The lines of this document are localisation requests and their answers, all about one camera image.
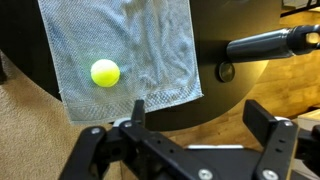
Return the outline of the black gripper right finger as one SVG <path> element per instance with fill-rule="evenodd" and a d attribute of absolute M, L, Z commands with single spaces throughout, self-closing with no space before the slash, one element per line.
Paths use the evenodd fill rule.
<path fill-rule="evenodd" d="M 291 120 L 277 120 L 255 100 L 245 102 L 243 122 L 263 147 L 253 179 L 288 180 L 298 126 Z"/>

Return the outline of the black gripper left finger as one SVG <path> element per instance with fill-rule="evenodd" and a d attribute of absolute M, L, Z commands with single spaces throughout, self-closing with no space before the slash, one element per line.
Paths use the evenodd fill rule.
<path fill-rule="evenodd" d="M 214 171 L 170 139 L 144 128 L 144 102 L 111 130 L 83 130 L 59 180 L 102 180 L 110 164 L 123 162 L 139 180 L 214 180 Z"/>

